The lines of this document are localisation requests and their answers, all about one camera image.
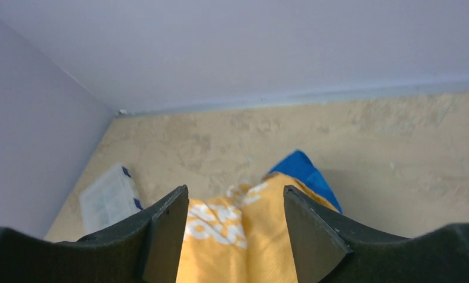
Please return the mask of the yellow printed pillowcase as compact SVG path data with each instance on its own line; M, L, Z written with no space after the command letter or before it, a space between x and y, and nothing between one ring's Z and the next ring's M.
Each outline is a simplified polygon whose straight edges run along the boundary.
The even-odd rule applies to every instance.
M282 173L256 186L189 201L177 282L297 282L284 213L284 187L293 185L325 207L326 198Z

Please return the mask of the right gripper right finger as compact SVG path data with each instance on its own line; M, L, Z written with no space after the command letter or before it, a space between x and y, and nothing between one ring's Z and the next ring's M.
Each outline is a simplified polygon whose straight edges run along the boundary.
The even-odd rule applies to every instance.
M284 188L298 282L469 282L469 223L404 238Z

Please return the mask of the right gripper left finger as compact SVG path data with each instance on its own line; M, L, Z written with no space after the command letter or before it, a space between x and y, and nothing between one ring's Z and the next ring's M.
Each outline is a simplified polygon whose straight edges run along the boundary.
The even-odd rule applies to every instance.
M175 282L188 188L75 242L0 227L0 282Z

